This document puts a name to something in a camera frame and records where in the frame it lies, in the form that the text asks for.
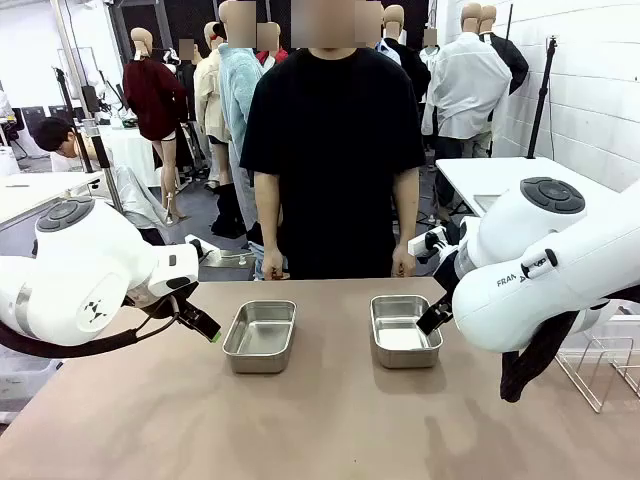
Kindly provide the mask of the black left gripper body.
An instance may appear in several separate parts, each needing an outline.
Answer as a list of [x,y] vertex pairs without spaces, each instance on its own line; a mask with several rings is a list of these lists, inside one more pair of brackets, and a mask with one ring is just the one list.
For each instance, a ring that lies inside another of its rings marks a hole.
[[198,286],[198,282],[193,282],[174,290],[169,294],[168,305],[179,323],[198,333],[212,333],[213,319],[189,301]]

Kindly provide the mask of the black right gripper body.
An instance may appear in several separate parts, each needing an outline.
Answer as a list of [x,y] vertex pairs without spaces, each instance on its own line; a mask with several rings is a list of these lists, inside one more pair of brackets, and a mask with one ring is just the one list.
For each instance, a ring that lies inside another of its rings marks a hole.
[[436,318],[446,322],[452,316],[452,297],[455,288],[464,275],[457,260],[458,247],[446,247],[438,253],[438,265],[433,272],[433,278],[445,290],[445,295],[435,305]]

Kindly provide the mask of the person's right hand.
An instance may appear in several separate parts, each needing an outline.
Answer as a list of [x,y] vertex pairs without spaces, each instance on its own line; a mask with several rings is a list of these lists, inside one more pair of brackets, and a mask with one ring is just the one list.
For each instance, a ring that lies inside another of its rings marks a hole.
[[262,273],[265,280],[282,280],[285,277],[284,257],[277,247],[264,250]]

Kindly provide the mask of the person's left hand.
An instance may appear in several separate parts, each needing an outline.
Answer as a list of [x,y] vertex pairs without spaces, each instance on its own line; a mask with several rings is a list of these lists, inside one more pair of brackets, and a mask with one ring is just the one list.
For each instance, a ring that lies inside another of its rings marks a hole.
[[408,245],[406,243],[399,243],[392,255],[392,270],[391,276],[393,278],[407,278],[411,277],[415,273],[416,259],[409,252]]

